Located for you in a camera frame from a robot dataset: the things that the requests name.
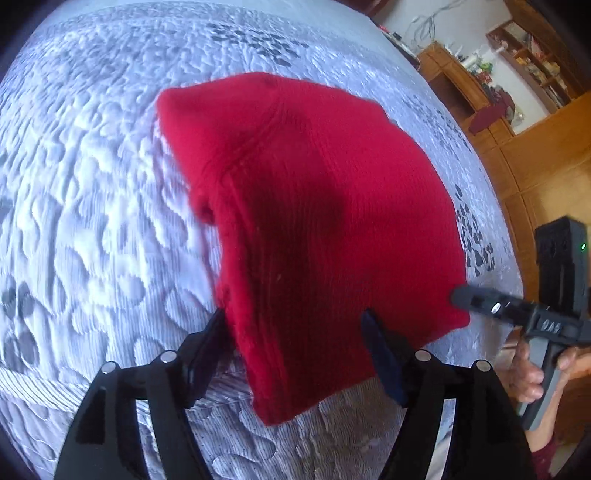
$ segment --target wooden cabinet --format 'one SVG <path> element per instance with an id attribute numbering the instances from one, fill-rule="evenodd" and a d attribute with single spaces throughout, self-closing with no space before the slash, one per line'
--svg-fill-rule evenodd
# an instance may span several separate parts
<path id="1" fill-rule="evenodd" d="M 513 135 L 504 119 L 473 135 L 468 131 L 472 117 L 489 104 L 479 83 L 436 43 L 419 58 L 421 74 L 488 173 L 505 214 L 525 296 L 536 300 L 534 230 L 563 215 L 591 225 L 591 92 L 520 135 Z"/>
<path id="2" fill-rule="evenodd" d="M 507 121 L 499 119 L 477 134 L 468 130 L 476 112 L 489 105 L 489 99 L 478 81 L 437 43 L 427 47 L 419 58 L 421 75 L 478 153 L 499 199 L 517 193 L 517 184 L 501 150 L 501 145 L 513 137 Z"/>
<path id="3" fill-rule="evenodd" d="M 347 5 L 358 12 L 361 12 L 369 17 L 373 17 L 378 13 L 389 0 L 337 0 L 341 4 Z"/>

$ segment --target wooden furniture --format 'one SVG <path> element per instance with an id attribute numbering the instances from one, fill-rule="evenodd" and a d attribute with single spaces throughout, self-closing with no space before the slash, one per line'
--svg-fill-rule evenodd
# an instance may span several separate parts
<path id="1" fill-rule="evenodd" d="M 583 92 L 589 90 L 591 79 L 586 78 L 572 53 L 548 21 L 526 0 L 505 0 L 505 4 L 513 20 L 530 32 L 547 51 L 554 54 L 561 70 L 567 72 L 568 77 L 578 84 L 579 89 Z"/>
<path id="2" fill-rule="evenodd" d="M 472 115 L 488 105 L 479 83 L 438 44 L 430 45 L 419 58 L 420 73 L 458 121 L 491 179 L 525 297 L 536 300 L 535 228 L 563 215 L 591 225 L 591 92 L 519 135 L 513 135 L 504 120 L 471 135 L 467 127 Z M 516 338 L 510 337 L 498 358 L 505 368 L 511 363 Z M 591 423 L 590 400 L 591 352 L 587 352 L 579 359 L 558 410 L 555 432 L 559 441 L 576 443 L 582 438 L 585 425 Z"/>
<path id="3" fill-rule="evenodd" d="M 341 4 L 351 7 L 353 10 L 357 10 L 368 17 L 373 17 L 378 13 L 389 0 L 337 0 Z"/>
<path id="4" fill-rule="evenodd" d="M 514 35 L 515 31 L 524 35 Z M 503 23 L 486 36 L 495 49 L 501 46 L 506 48 L 500 55 L 527 82 L 550 113 L 585 92 L 578 78 L 561 64 L 560 59 L 513 20 Z M 532 52 L 531 44 L 524 37 L 529 37 L 529 41 L 533 38 L 534 44 L 541 50 Z"/>
<path id="5" fill-rule="evenodd" d="M 420 55 L 420 73 L 447 107 L 478 153 L 500 200 L 518 191 L 515 179 L 501 151 L 501 145 L 513 138 L 505 119 L 473 135 L 468 131 L 478 110 L 490 105 L 480 83 L 438 43 L 429 45 Z"/>

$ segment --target cable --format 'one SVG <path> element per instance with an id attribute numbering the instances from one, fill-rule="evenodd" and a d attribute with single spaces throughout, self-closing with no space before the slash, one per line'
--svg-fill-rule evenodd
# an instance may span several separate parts
<path id="1" fill-rule="evenodd" d="M 460 5 L 465 4 L 466 1 L 467 0 L 453 0 L 449 2 L 447 5 L 444 5 L 443 7 L 435 10 L 431 15 L 418 15 L 417 17 L 415 17 L 414 20 L 408 26 L 406 33 L 404 34 L 404 37 L 408 38 L 409 30 L 413 25 L 418 23 L 417 28 L 414 31 L 413 44 L 411 46 L 413 51 L 422 50 L 422 48 L 425 47 L 425 45 L 422 45 L 422 43 L 425 42 L 425 40 L 428 40 L 428 42 L 431 43 L 435 39 L 435 20 L 440 13 L 457 8 Z"/>

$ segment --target white wall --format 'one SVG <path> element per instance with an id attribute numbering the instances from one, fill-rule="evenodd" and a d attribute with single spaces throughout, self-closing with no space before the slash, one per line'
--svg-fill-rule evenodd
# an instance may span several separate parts
<path id="1" fill-rule="evenodd" d="M 523 111 L 523 121 L 513 127 L 515 135 L 520 134 L 550 114 L 542 101 L 509 62 L 490 49 L 481 53 L 484 61 L 493 63 L 491 78 L 494 84 L 502 86 L 511 95 L 515 104 Z"/>
<path id="2" fill-rule="evenodd" d="M 409 29 L 417 15 L 430 15 L 449 0 L 390 0 L 376 20 L 390 31 L 402 36 L 405 43 L 414 46 L 413 36 L 417 24 Z M 435 38 L 442 44 L 455 43 L 456 50 L 464 45 L 463 53 L 469 55 L 486 44 L 486 33 L 511 19 L 503 0 L 466 0 L 459 7 L 442 12 L 436 19 Z M 418 42 L 426 47 L 429 41 Z"/>

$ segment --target finger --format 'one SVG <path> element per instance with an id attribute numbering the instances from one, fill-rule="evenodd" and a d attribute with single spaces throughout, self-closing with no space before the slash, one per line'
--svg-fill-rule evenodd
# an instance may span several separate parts
<path id="1" fill-rule="evenodd" d="M 530 397 L 529 395 L 523 395 L 523 394 L 517 395 L 517 401 L 519 403 L 527 403 L 527 404 L 529 404 L 529 403 L 535 402 L 536 400 L 537 400 L 537 398 Z"/>
<path id="2" fill-rule="evenodd" d="M 515 366 L 514 375 L 516 378 L 528 383 L 541 384 L 544 381 L 544 372 L 529 360 L 521 360 Z"/>
<path id="3" fill-rule="evenodd" d="M 574 367 L 577 359 L 577 350 L 576 347 L 571 347 L 562 352 L 558 358 L 558 368 L 564 372 Z"/>
<path id="4" fill-rule="evenodd" d="M 511 386 L 514 397 L 517 398 L 523 396 L 531 398 L 534 401 L 541 398 L 544 394 L 544 389 L 541 386 L 526 382 L 522 378 L 516 378 Z"/>
<path id="5" fill-rule="evenodd" d="M 530 344 L 525 340 L 520 340 L 515 349 L 515 357 L 521 360 L 527 360 L 530 357 Z"/>

